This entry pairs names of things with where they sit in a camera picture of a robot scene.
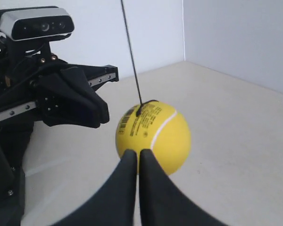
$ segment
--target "yellow tennis ball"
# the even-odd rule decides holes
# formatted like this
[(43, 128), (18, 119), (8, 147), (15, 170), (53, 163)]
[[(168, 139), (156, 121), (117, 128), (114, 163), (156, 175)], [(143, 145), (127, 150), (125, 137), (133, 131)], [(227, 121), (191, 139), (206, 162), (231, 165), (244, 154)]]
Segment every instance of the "yellow tennis ball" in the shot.
[(143, 149), (151, 149), (166, 174), (176, 172), (191, 150), (191, 132), (184, 116), (170, 105), (153, 101), (132, 107), (119, 121), (116, 146), (120, 157), (126, 149), (139, 155)]

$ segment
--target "black string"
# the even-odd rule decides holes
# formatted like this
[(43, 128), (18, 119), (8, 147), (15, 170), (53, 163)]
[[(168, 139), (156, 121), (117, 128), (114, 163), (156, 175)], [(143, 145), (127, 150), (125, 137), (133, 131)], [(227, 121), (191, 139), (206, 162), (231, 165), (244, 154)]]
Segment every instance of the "black string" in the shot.
[(124, 23), (126, 26), (126, 33), (127, 33), (127, 39), (128, 39), (128, 45), (129, 45), (129, 49), (130, 49), (130, 54), (131, 54), (131, 62), (132, 62), (132, 66), (133, 66), (133, 71), (134, 71), (134, 76), (135, 76), (135, 81), (136, 81), (136, 87), (137, 87), (137, 91), (138, 91), (138, 96), (140, 99), (140, 109), (142, 108), (142, 96), (141, 96), (141, 91), (140, 91), (140, 86), (137, 80), (137, 73), (136, 73), (136, 69), (135, 69), (135, 63), (134, 63), (134, 57), (133, 57), (133, 52), (132, 52), (132, 47), (131, 47), (131, 41), (130, 41), (130, 36), (129, 36), (129, 30), (128, 30), (128, 24), (127, 24), (127, 19), (126, 19), (126, 13), (125, 13), (125, 7), (124, 7), (124, 3), (123, 0), (121, 0), (122, 3), (122, 10), (123, 10), (123, 16), (124, 16)]

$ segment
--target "white camera housing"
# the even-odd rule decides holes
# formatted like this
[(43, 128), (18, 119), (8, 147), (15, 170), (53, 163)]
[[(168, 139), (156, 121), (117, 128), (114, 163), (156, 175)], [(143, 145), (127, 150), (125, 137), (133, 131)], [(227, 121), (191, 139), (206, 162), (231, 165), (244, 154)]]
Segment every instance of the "white camera housing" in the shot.
[(71, 16), (63, 8), (8, 11), (0, 19), (0, 31), (13, 41), (68, 35), (74, 28)]

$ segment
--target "white seam line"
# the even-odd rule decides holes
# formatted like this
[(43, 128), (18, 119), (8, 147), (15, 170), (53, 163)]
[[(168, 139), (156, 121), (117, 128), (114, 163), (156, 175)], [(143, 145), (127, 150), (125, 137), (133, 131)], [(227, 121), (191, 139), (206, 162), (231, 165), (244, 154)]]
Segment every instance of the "white seam line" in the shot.
[(160, 132), (162, 131), (162, 129), (167, 125), (168, 122), (170, 122), (175, 116), (177, 115), (177, 111), (175, 110), (175, 112), (169, 117), (167, 118), (164, 123), (161, 124), (161, 126), (159, 127), (159, 129), (156, 131), (155, 136), (152, 139), (151, 142), (151, 150), (153, 150), (153, 147), (155, 145), (155, 142), (157, 140), (157, 137), (159, 136)]

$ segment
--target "white tabletop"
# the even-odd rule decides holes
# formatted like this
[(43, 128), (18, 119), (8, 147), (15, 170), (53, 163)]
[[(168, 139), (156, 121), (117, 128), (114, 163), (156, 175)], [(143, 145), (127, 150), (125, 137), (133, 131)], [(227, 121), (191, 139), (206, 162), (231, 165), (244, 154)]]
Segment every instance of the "white tabletop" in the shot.
[[(143, 100), (173, 105), (193, 136), (171, 179), (200, 207), (233, 226), (283, 225), (283, 95), (192, 63), (139, 76)], [(98, 90), (110, 122), (99, 129), (37, 123), (25, 155), (22, 226), (55, 223), (107, 180), (119, 157), (115, 131), (138, 104), (133, 77)], [(135, 225), (139, 219), (136, 199)]]

